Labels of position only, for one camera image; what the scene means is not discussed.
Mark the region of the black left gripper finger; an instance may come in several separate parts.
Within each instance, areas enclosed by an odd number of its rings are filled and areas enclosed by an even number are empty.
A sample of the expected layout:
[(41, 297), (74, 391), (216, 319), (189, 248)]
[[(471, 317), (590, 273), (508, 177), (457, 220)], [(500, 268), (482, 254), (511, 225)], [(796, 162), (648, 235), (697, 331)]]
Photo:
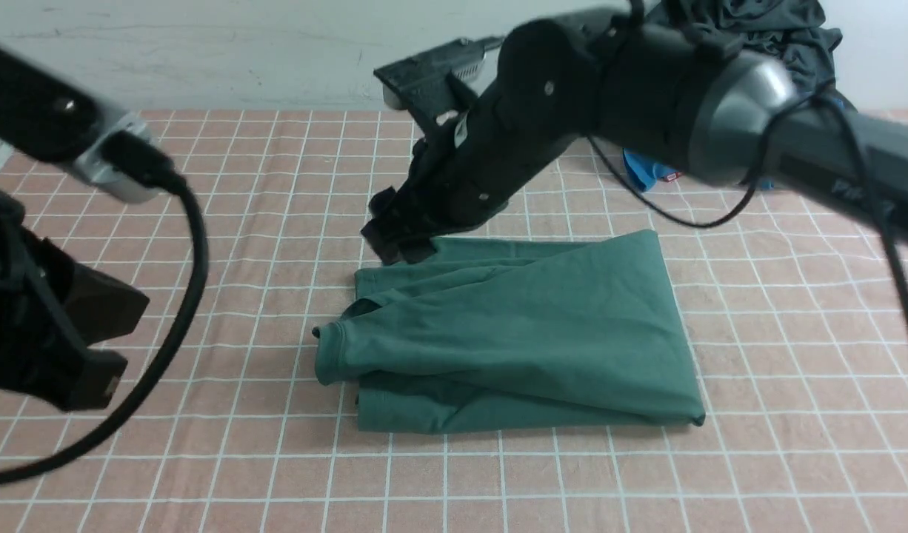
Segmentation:
[(87, 345), (135, 331), (150, 299), (141, 291), (50, 246), (50, 287)]
[(128, 366), (111, 350), (86, 349), (54, 366), (54, 405), (64, 412), (104, 409)]

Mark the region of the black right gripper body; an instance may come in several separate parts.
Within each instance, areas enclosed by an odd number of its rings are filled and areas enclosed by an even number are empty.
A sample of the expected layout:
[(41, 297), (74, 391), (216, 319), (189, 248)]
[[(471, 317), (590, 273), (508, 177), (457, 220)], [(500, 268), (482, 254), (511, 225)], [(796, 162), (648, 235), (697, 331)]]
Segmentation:
[(508, 111), (465, 111), (444, 124), (420, 117), (416, 124), (421, 139), (394, 197), (397, 238), (484, 225), (573, 141), (572, 131)]

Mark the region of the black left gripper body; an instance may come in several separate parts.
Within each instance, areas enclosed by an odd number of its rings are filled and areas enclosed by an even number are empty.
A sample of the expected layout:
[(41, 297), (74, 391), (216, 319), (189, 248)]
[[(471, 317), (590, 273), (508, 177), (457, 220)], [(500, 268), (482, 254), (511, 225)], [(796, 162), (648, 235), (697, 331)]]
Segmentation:
[(0, 191), (0, 390), (71, 408), (64, 363), (75, 354), (45, 303), (53, 296), (47, 242), (24, 226), (25, 208)]

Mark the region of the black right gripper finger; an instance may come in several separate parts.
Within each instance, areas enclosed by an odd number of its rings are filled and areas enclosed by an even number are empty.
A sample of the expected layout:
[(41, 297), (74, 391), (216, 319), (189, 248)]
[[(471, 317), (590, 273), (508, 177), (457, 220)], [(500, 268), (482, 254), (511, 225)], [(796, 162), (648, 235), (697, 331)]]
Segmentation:
[(387, 187), (377, 192), (369, 202), (370, 221), (361, 229), (369, 248), (380, 256), (383, 238), (424, 238), (417, 206), (405, 192)]
[(380, 261), (383, 266), (417, 264), (437, 253), (431, 238), (383, 238), (380, 243)]

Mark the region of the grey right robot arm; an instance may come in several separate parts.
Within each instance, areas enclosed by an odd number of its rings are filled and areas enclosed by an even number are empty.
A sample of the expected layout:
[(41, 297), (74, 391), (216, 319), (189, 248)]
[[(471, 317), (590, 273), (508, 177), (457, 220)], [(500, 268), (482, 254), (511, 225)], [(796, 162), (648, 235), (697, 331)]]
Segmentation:
[(715, 188), (769, 178), (908, 245), (908, 126), (799, 95), (774, 58), (608, 7), (457, 39), (383, 65), (390, 107), (424, 136), (362, 227), (386, 264), (471, 232), (579, 138)]

